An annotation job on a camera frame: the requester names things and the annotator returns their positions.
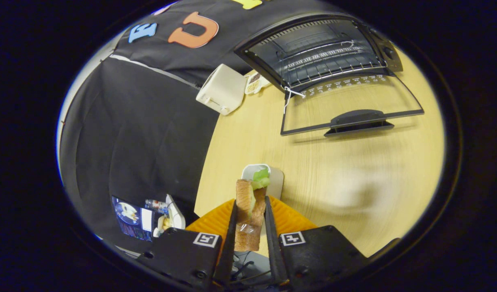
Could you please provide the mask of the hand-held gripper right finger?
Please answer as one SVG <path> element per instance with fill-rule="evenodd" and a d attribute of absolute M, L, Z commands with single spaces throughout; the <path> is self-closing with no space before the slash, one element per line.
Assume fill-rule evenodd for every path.
<path fill-rule="evenodd" d="M 273 281 L 285 290 L 322 290 L 351 279 L 370 263 L 333 225 L 284 231 L 283 211 L 292 209 L 274 197 L 265 198 L 265 226 Z"/>

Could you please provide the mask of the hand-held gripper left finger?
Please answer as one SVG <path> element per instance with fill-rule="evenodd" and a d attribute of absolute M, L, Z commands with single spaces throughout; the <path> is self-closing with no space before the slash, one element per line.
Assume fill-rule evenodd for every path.
<path fill-rule="evenodd" d="M 233 266 L 237 202 L 231 199 L 187 229 L 169 228 L 137 262 L 179 290 L 225 290 Z"/>

